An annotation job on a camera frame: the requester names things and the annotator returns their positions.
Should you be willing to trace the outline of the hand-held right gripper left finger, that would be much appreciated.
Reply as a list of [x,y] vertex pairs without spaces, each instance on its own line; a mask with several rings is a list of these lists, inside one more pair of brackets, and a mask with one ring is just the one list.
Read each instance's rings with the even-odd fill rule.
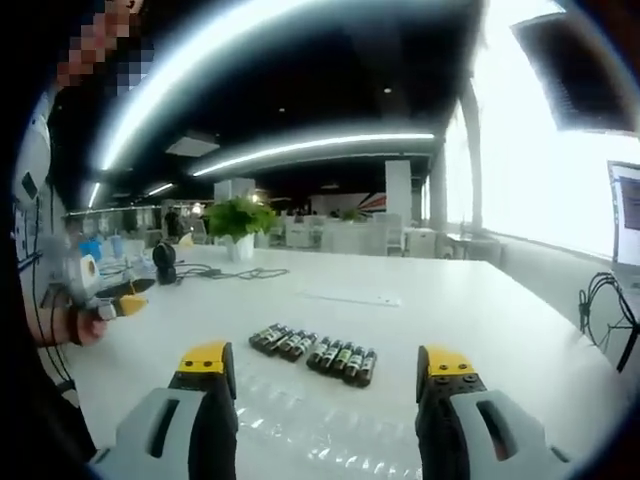
[[90,467],[97,479],[235,479],[238,415],[232,343],[191,348],[169,385],[121,421]]

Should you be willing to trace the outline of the person's left hand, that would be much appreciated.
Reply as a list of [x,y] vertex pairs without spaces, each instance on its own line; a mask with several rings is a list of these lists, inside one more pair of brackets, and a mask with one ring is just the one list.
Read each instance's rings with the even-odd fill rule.
[[79,310],[76,317],[75,340],[79,346],[91,346],[101,340],[107,330],[107,321],[97,309]]

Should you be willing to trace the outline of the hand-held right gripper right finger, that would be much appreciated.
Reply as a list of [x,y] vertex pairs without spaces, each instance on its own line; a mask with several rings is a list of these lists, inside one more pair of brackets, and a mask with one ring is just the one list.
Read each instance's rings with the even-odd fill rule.
[[571,460],[544,427],[462,354],[417,353],[415,432],[424,479],[567,479]]

